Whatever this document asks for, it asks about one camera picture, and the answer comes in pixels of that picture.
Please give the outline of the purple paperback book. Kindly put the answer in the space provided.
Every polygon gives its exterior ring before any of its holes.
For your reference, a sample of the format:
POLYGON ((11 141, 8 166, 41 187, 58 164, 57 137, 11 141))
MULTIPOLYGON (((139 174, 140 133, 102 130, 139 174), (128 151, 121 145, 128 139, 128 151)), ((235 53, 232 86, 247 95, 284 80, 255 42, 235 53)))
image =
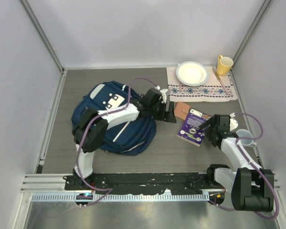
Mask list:
POLYGON ((210 115, 190 108, 189 113, 176 136, 199 147, 205 136, 204 130, 200 129, 199 126, 204 124, 210 118, 210 115))

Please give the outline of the navy blue student backpack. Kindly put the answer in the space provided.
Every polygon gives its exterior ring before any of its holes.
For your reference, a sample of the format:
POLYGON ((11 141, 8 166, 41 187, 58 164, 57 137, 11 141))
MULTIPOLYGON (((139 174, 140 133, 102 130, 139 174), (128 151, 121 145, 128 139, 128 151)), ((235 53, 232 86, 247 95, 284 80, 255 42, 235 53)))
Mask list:
POLYGON ((77 149, 84 154, 97 149, 127 156, 142 153, 154 139, 157 125, 151 115, 138 118, 136 102, 140 97, 116 81, 96 85, 71 117, 77 149))

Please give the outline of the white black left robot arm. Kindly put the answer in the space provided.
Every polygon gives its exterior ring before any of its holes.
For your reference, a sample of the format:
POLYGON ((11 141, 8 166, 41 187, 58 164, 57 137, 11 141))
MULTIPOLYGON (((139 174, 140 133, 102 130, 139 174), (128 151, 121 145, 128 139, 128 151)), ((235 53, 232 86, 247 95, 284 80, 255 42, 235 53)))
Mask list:
POLYGON ((176 118, 168 89, 154 87, 139 95, 126 85, 115 90, 100 84, 76 107, 71 121, 78 151, 75 184, 88 190, 97 149, 136 156, 155 137, 156 121, 176 123, 176 118))

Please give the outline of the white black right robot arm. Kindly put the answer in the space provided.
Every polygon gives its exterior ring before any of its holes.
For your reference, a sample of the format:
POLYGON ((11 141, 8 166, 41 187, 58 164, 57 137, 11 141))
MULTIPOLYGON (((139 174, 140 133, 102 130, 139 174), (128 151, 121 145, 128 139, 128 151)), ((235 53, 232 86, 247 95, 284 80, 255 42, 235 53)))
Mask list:
POLYGON ((244 129, 234 131, 235 114, 213 115, 201 124, 206 138, 231 161, 236 171, 228 166, 211 165, 206 178, 210 188, 222 185, 231 194, 235 210, 271 212, 277 203, 274 173, 256 163, 246 147, 254 146, 256 138, 244 129))

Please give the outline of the brown leather wallet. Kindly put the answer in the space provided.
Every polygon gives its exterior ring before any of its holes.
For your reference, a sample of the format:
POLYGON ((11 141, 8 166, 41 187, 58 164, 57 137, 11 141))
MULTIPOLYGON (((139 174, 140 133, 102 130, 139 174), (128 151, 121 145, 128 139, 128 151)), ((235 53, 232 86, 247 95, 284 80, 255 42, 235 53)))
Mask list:
POLYGON ((176 118, 180 120, 185 120, 190 110, 190 105, 183 103, 183 102, 177 102, 175 109, 174 109, 174 115, 176 118))

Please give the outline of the patterned white placemat cloth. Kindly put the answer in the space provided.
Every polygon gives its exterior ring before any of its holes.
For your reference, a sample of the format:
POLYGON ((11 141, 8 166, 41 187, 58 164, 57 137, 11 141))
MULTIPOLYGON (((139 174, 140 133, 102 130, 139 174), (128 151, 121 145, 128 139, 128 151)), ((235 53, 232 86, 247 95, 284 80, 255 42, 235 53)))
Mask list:
POLYGON ((175 74, 176 67, 167 67, 170 100, 173 102, 229 102, 238 99, 230 74, 220 77, 230 93, 227 96, 217 80, 213 68, 209 66, 207 70, 210 73, 209 80, 201 86, 192 87, 179 82, 175 74))

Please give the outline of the pale blue mug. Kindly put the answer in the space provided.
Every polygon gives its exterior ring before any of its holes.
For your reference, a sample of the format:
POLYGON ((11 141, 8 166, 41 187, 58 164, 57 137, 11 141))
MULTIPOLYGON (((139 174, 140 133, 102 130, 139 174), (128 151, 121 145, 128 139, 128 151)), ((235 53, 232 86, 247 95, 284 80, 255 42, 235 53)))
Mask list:
POLYGON ((253 139, 251 132, 245 129, 239 129, 236 131, 236 134, 241 138, 241 144, 246 147, 256 147, 257 144, 253 139))

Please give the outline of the white paper plate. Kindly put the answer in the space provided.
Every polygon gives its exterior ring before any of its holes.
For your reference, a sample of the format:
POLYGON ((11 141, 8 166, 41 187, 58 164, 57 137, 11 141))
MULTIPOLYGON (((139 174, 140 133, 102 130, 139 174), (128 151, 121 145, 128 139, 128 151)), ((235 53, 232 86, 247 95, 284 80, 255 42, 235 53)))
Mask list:
POLYGON ((193 61, 178 64, 175 74, 179 82, 187 86, 200 86, 209 80, 209 71, 206 67, 193 61))

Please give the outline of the yellow mug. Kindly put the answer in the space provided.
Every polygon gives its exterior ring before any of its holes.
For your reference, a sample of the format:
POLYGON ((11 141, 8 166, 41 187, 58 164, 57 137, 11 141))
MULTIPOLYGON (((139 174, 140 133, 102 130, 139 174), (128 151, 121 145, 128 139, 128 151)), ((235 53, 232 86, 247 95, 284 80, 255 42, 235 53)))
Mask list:
POLYGON ((219 55, 218 59, 217 59, 216 73, 219 76, 224 76, 224 75, 228 74, 228 72, 232 68, 233 64, 234 64, 234 61, 231 58, 219 55))

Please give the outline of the pink handled knife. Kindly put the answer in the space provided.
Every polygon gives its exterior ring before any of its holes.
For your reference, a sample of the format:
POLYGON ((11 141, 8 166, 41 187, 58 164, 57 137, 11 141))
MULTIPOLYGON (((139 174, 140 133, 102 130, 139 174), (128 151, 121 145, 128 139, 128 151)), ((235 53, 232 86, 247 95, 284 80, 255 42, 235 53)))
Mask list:
POLYGON ((219 83, 221 84, 223 90, 225 91, 226 95, 227 95, 227 96, 230 95, 228 89, 226 88, 226 86, 224 85, 224 83, 223 83, 223 81, 221 80, 220 76, 219 76, 218 73, 216 72, 216 69, 215 69, 214 66, 213 66, 213 72, 214 72, 214 74, 215 74, 217 80, 218 80, 219 83))

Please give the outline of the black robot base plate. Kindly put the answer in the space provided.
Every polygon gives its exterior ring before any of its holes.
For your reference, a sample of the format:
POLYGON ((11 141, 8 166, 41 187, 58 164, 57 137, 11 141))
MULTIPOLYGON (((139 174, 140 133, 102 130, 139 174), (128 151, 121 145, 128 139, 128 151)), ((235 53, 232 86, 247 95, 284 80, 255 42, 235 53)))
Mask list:
POLYGON ((224 193, 224 187, 211 181, 206 173, 93 173, 86 182, 96 188, 97 194, 111 189, 112 195, 156 195, 167 189, 173 195, 224 193))

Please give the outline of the aluminium front rail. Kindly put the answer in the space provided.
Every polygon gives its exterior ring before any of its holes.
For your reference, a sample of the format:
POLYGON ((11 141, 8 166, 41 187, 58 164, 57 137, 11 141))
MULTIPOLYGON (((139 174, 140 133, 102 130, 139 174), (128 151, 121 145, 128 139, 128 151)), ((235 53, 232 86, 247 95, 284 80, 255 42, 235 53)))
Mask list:
POLYGON ((22 193, 63 192, 67 174, 26 174, 21 186, 22 193))

